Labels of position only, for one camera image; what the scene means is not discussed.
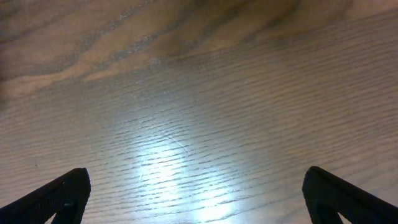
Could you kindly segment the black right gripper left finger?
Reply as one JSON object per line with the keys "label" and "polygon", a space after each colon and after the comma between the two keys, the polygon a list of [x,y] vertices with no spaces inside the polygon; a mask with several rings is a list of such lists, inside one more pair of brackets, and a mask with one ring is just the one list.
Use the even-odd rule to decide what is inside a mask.
{"label": "black right gripper left finger", "polygon": [[87,169],[73,169],[1,208],[1,223],[80,224],[90,192]]}

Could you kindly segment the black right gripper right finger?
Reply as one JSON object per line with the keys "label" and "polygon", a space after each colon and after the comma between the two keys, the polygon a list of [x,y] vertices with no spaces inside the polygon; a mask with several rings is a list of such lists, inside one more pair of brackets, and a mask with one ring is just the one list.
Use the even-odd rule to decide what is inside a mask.
{"label": "black right gripper right finger", "polygon": [[302,185],[312,223],[397,223],[397,207],[357,186],[312,166]]}

